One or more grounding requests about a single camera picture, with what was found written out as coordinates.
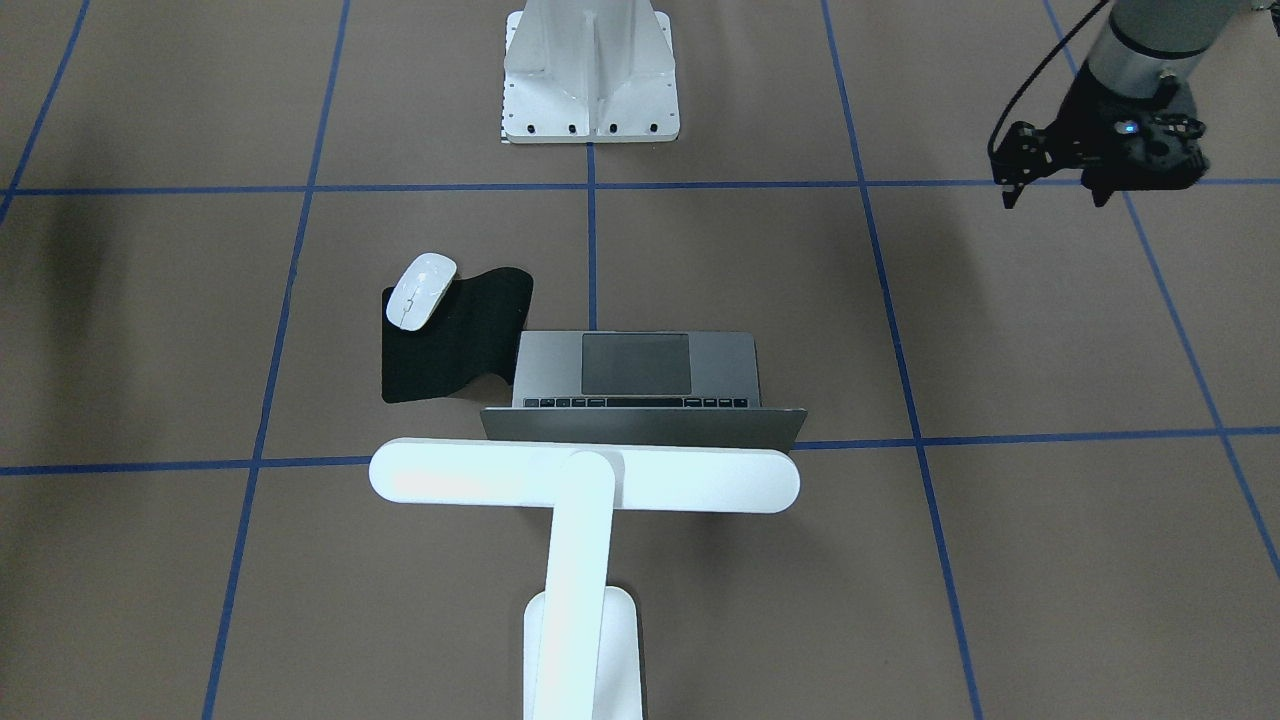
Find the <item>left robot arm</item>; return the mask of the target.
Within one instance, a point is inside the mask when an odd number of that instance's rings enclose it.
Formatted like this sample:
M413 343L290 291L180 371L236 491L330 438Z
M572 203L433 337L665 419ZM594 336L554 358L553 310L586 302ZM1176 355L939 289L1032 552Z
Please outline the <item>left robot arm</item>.
M1006 209L1025 187L1079 170L1097 208L1115 195L1188 190L1210 169L1190 74L1240 10L1238 1L1098 1L1021 83L987 156ZM1101 12L1105 26L1056 117L1038 128L1009 115L1038 74Z

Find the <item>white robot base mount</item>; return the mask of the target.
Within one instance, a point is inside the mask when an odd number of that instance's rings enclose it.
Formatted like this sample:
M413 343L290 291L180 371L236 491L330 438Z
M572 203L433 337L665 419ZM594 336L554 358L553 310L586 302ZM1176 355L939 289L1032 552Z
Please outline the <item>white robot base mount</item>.
M664 143L681 133L671 18L649 1L527 1L506 18L507 143Z

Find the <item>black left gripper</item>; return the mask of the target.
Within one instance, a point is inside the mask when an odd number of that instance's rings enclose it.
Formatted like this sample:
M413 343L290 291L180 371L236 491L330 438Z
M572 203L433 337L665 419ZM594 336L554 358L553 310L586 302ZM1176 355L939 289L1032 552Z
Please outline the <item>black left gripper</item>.
M1024 188L1060 170L1079 170L1094 208L1117 192L1187 190L1210 170L1207 131L1190 86L1176 76L1152 97L1128 97L1093 76L1076 76L1044 128L1018 120L992 141L992 177L1005 209Z

